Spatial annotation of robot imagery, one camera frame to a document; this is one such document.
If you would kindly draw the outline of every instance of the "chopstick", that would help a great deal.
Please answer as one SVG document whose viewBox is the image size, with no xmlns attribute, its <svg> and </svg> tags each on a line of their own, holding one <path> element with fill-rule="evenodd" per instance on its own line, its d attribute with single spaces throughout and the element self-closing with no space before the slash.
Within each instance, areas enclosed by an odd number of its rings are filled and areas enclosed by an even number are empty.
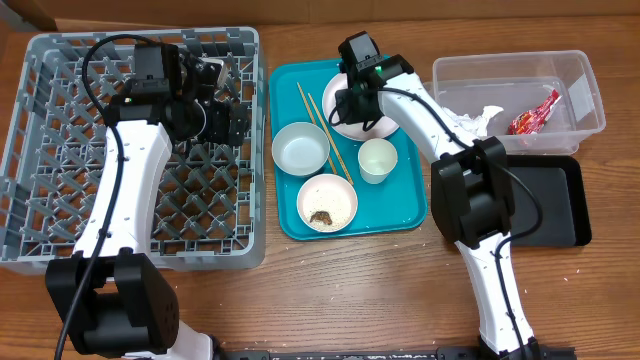
<svg viewBox="0 0 640 360">
<path fill-rule="evenodd" d="M 351 175 L 349 175 L 349 171 L 347 170 L 347 166 L 344 164 L 344 161 L 342 161 L 342 156 L 340 156 L 340 152 L 338 152 L 338 147 L 336 146 L 336 143 L 333 142 L 333 138 L 331 137 L 331 134 L 329 133 L 329 129 L 327 129 L 327 125 L 325 125 L 324 120 L 322 119 L 322 114 L 320 114 L 320 111 L 318 110 L 318 107 L 316 106 L 316 102 L 313 101 L 313 97 L 311 96 L 311 93 L 309 94 L 309 100 L 311 100 L 311 105 L 313 105 L 314 110 L 316 111 L 316 114 L 318 115 L 318 120 L 320 120 L 320 123 L 322 124 L 322 127 L 324 128 L 324 132 L 327 133 L 327 137 L 329 138 L 329 142 L 331 143 L 331 146 L 333 147 L 333 151 L 336 152 L 336 156 L 338 157 L 338 161 L 340 161 L 340 165 L 342 166 L 342 170 L 344 170 L 344 174 L 347 176 L 347 181 L 349 181 L 349 184 L 351 184 L 351 186 L 353 186 L 353 179 L 351 179 Z"/>
<path fill-rule="evenodd" d="M 302 91 L 302 87 L 300 83 L 298 83 L 298 90 L 300 90 L 300 96 L 302 96 L 302 101 L 304 101 L 304 106 L 307 108 L 307 112 L 309 113 L 309 117 L 311 118 L 311 122 L 313 125 L 318 126 L 316 124 L 316 119 L 313 117 L 313 113 L 311 113 L 311 108 L 309 107 L 309 103 L 307 102 L 307 98 L 304 96 L 304 91 Z M 331 154 L 329 154 L 329 165 L 331 165 L 331 171 L 333 171 L 333 175 L 338 175 L 338 170 L 336 170 L 336 166 L 333 164 L 333 160 L 331 160 Z"/>
</svg>

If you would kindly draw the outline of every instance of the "transparent container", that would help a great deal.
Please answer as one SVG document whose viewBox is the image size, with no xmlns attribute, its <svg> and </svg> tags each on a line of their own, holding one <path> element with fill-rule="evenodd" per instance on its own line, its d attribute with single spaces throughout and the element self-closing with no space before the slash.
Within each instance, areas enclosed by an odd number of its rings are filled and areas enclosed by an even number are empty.
<svg viewBox="0 0 640 360">
<path fill-rule="evenodd" d="M 555 88 L 562 98 L 539 134 L 507 135 L 513 119 L 539 106 Z M 433 94 L 440 106 L 472 118 L 487 105 L 504 111 L 487 127 L 510 154 L 568 155 L 605 127 L 600 91 L 582 51 L 473 55 L 433 64 Z"/>
</svg>

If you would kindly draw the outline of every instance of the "tray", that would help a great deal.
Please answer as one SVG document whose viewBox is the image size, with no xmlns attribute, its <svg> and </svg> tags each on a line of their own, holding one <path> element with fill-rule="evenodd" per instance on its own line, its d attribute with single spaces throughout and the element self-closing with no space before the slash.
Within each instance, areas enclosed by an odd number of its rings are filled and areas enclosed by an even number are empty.
<svg viewBox="0 0 640 360">
<path fill-rule="evenodd" d="M 334 59 L 289 64 L 273 72 L 269 80 L 272 138 L 288 124 L 311 122 L 296 82 L 300 82 L 305 93 L 311 93 L 322 111 L 324 88 L 338 73 L 339 62 L 339 59 Z M 346 228 L 335 233 L 319 233 L 310 229 L 302 222 L 296 209 L 298 191 L 307 178 L 293 177 L 276 166 L 276 194 L 282 230 L 290 237 L 304 241 L 407 230 L 422 224 L 427 216 L 427 196 L 420 154 L 407 134 L 399 129 L 388 138 L 398 151 L 398 165 L 382 184 L 370 185 L 362 180 L 358 167 L 358 149 L 362 143 L 349 140 L 333 129 L 329 131 L 354 181 L 358 194 L 356 217 Z M 344 176 L 333 151 L 331 156 L 338 175 Z M 321 172 L 331 173 L 328 162 Z"/>
<path fill-rule="evenodd" d="M 252 116 L 243 146 L 194 145 L 188 156 L 171 157 L 160 181 L 150 259 L 179 271 L 258 266 L 266 210 L 258 33 L 248 27 L 128 33 L 227 61 L 229 77 L 216 95 L 239 99 Z M 114 34 L 43 34 L 29 43 L 0 168 L 0 266 L 44 273 L 49 260 L 71 255 L 84 230 L 102 174 L 106 128 L 80 82 L 80 65 L 91 45 Z M 103 103 L 134 71 L 133 44 L 106 44 L 91 61 L 91 87 Z M 180 151 L 184 145 L 177 145 Z"/>
</svg>

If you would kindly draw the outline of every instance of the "brown food scrap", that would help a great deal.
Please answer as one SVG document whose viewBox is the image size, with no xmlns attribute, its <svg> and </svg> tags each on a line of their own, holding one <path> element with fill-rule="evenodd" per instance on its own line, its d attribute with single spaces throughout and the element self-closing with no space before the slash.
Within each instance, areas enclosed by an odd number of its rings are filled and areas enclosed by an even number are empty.
<svg viewBox="0 0 640 360">
<path fill-rule="evenodd" d="M 333 224 L 333 221 L 331 221 L 331 216 L 327 211 L 316 211 L 313 215 L 311 215 L 310 222 L 314 221 L 322 221 L 325 225 Z"/>
</svg>

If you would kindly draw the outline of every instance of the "gray dish rack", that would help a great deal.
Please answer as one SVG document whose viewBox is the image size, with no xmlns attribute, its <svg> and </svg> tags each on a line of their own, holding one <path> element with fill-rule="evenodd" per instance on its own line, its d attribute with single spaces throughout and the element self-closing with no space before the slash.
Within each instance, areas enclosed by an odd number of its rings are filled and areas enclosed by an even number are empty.
<svg viewBox="0 0 640 360">
<path fill-rule="evenodd" d="M 84 54 L 125 32 L 46 34 L 28 45 L 0 167 L 0 266 L 42 274 L 71 255 L 91 212 L 104 163 L 106 128 L 80 80 Z M 239 147 L 177 145 L 160 181 L 151 260 L 177 271 L 258 266 L 265 254 L 265 61 L 249 27 L 132 31 L 230 67 L 216 97 L 249 106 Z M 133 68 L 134 41 L 103 46 L 90 63 L 103 105 Z"/>
</svg>

